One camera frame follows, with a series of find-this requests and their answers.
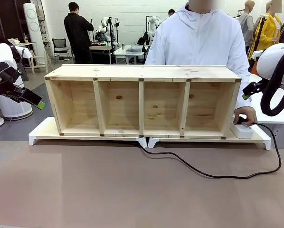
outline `chair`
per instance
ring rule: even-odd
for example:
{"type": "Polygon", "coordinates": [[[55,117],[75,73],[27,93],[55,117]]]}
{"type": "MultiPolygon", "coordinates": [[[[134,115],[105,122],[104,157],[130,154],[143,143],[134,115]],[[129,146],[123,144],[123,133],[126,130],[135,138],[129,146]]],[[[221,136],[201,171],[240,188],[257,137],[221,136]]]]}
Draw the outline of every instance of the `chair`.
{"type": "Polygon", "coordinates": [[[66,39],[52,39],[53,42],[53,53],[55,54],[55,58],[59,57],[59,54],[67,54],[68,58],[71,59],[68,50],[66,46],[66,39]]]}
{"type": "Polygon", "coordinates": [[[34,74],[34,69],[35,68],[45,68],[46,73],[48,74],[48,63],[53,70],[52,64],[51,64],[51,59],[47,53],[47,51],[44,51],[44,56],[35,56],[33,51],[31,52],[31,68],[32,68],[32,73],[34,74]],[[44,59],[44,63],[40,63],[39,59],[44,59]]]}

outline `white wall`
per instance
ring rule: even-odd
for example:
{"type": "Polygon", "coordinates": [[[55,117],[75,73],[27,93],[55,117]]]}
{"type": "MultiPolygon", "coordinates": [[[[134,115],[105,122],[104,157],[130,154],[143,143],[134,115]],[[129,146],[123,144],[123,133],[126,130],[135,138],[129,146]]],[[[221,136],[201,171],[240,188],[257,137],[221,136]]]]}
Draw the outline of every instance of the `white wall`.
{"type": "MultiPolygon", "coordinates": [[[[97,28],[103,17],[118,18],[121,22],[119,40],[125,44],[135,44],[143,36],[146,29],[146,15],[156,15],[161,19],[167,17],[170,8],[178,10],[185,5],[186,0],[42,0],[46,22],[51,38],[67,38],[64,29],[64,18],[68,14],[68,4],[75,1],[80,7],[80,15],[94,19],[97,28]]],[[[225,0],[223,11],[231,16],[236,16],[238,10],[244,8],[246,0],[225,0]]],[[[268,0],[255,0],[256,5],[252,15],[254,21],[261,13],[265,13],[268,0]]],[[[284,22],[283,13],[279,14],[284,22]]]]}

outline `power strip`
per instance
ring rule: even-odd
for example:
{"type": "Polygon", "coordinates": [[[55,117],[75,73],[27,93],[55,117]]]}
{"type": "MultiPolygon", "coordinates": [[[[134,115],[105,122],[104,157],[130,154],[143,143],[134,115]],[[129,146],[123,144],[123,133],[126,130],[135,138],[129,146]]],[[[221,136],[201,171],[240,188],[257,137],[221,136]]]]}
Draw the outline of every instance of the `power strip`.
{"type": "Polygon", "coordinates": [[[254,131],[252,128],[245,125],[234,125],[231,124],[231,131],[238,139],[251,139],[253,137],[254,131]]]}

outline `yellow jacket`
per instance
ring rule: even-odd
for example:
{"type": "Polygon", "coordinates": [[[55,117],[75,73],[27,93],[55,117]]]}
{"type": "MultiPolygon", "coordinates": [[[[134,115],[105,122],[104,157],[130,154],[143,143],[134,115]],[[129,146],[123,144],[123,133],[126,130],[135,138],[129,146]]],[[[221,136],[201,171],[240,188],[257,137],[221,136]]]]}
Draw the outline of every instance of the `yellow jacket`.
{"type": "MultiPolygon", "coordinates": [[[[269,17],[266,18],[265,24],[262,28],[259,44],[258,44],[258,47],[257,47],[257,51],[265,50],[268,47],[272,46],[273,44],[278,44],[278,42],[272,41],[272,38],[276,36],[276,31],[277,31],[277,26],[275,24],[274,18],[269,13],[267,13],[267,15],[269,17]]],[[[276,18],[276,20],[278,21],[278,23],[280,24],[280,27],[281,27],[282,24],[281,24],[279,17],[277,15],[275,15],[275,18],[276,18]]],[[[256,33],[255,33],[255,39],[254,39],[254,42],[252,44],[251,51],[250,51],[250,54],[249,54],[249,57],[248,57],[249,59],[252,58],[255,42],[256,42],[259,30],[260,30],[260,22],[258,24],[256,33]]]]}

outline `black office chair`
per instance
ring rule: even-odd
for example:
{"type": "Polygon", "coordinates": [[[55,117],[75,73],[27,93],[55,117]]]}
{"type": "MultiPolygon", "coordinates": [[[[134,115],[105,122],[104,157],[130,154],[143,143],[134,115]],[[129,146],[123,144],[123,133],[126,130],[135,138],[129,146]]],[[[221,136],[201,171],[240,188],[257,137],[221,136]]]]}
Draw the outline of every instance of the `black office chair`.
{"type": "Polygon", "coordinates": [[[68,58],[71,59],[66,46],[66,39],[52,39],[52,42],[54,48],[53,53],[56,59],[59,59],[59,54],[67,54],[68,58]]]}

